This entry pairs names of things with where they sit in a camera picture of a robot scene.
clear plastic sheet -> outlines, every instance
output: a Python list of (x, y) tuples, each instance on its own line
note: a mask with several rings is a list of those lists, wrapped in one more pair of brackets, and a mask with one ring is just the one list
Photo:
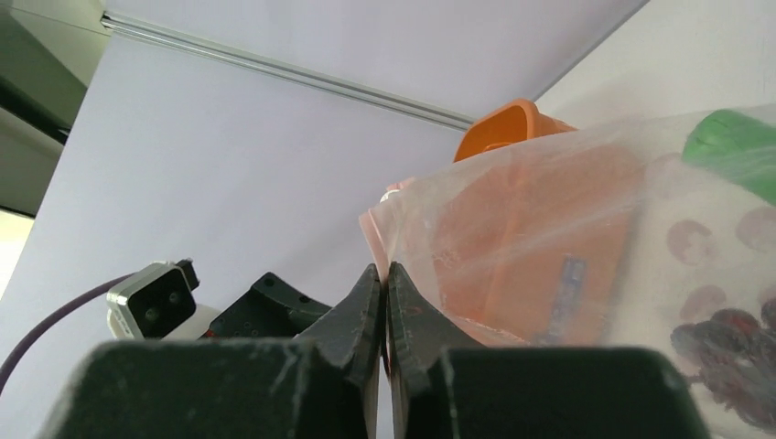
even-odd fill
[(360, 222), (382, 275), (401, 262), (486, 345), (654, 348), (713, 433), (773, 437), (774, 123), (768, 106), (542, 137), (389, 187)]

green plastic object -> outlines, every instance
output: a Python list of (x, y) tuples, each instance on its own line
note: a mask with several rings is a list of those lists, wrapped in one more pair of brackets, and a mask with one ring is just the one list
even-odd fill
[(682, 159), (776, 205), (776, 126), (717, 110), (690, 133)]

purple cable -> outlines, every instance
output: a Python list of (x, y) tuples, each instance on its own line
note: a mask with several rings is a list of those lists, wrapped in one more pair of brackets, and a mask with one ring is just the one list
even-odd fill
[(11, 372), (14, 371), (16, 365), (19, 364), (19, 361), (22, 359), (22, 357), (24, 357), (32, 345), (35, 344), (35, 342), (38, 341), (38, 339), (43, 336), (46, 331), (56, 325), (57, 322), (59, 322), (62, 318), (66, 317), (76, 309), (84, 306), (92, 299), (96, 299), (97, 297), (107, 293), (111, 288), (129, 276), (131, 276), (131, 274), (113, 279), (110, 282), (106, 282), (105, 284), (92, 288), (90, 291), (81, 294), (73, 300), (69, 301), (67, 304), (51, 313), (48, 317), (44, 318), (43, 321), (33, 327), (24, 336), (24, 338), (19, 341), (14, 350), (8, 354), (8, 358), (3, 361), (3, 365), (0, 366), (0, 395), (3, 394), (3, 389), (8, 383), (8, 378), (10, 378)]

